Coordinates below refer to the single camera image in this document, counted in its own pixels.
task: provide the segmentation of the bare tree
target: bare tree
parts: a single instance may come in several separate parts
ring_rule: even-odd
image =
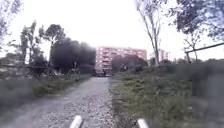
[[[151,40],[156,64],[159,65],[159,33],[161,30],[160,9],[165,0],[136,0],[137,10],[144,22],[147,34]]]
[[[196,45],[201,42],[200,34],[199,33],[191,33],[187,36],[187,38],[184,40],[185,44],[187,44],[187,47],[185,47],[186,50],[192,49],[195,54],[195,59],[198,60],[198,55],[196,51]]]

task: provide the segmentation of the bush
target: bush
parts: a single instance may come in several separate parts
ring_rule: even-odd
[[[0,114],[39,97],[54,94],[60,90],[81,82],[89,75],[73,75],[57,79],[41,78],[11,78],[0,81]]]
[[[130,122],[143,117],[157,128],[180,128],[185,124],[196,127],[193,122],[217,121],[224,117],[223,77],[223,60],[165,64],[135,74],[119,73],[114,78],[123,83],[111,86],[114,114],[118,118],[132,117],[127,120]]]

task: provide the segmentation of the red brick building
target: red brick building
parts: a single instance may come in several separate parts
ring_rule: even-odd
[[[137,55],[138,57],[146,60],[147,52],[143,49],[134,48],[120,48],[120,47],[98,47],[96,49],[96,70],[110,70],[111,61],[116,55],[127,56],[127,55]]]

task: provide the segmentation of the ground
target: ground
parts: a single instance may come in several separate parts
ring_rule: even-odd
[[[108,78],[91,78],[63,93],[24,105],[0,118],[1,128],[69,128],[76,115],[83,128],[112,128]]]

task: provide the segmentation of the shrub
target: shrub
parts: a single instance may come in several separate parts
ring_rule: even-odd
[[[166,64],[119,74],[117,79],[123,84],[112,86],[116,91],[115,114],[133,116],[132,121],[143,117],[157,128],[193,127],[192,121],[205,119],[217,121],[224,117],[223,76],[224,60]]]

